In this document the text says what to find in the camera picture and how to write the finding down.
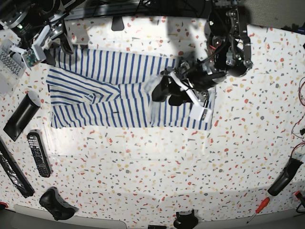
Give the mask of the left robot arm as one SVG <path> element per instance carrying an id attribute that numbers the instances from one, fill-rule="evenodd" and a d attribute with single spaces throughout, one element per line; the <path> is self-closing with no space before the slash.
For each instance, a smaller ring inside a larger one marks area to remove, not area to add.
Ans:
<path id="1" fill-rule="evenodd" d="M 167 67 L 152 91 L 154 102 L 191 104 L 189 117 L 202 121 L 212 114 L 210 89 L 226 76 L 244 76 L 253 66 L 245 7 L 237 0 L 213 0 L 208 17 L 207 58 Z"/>

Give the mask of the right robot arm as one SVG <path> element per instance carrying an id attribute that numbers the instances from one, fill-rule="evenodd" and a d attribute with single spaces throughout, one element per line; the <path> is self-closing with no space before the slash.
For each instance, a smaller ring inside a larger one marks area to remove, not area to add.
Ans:
<path id="1" fill-rule="evenodd" d="M 48 59 L 43 46 L 47 40 L 60 39 L 65 54 L 73 54 L 64 19 L 77 6 L 75 0 L 2 0 L 0 24 L 19 38 L 12 44 L 8 56 L 19 53 L 24 64 L 31 68 Z"/>

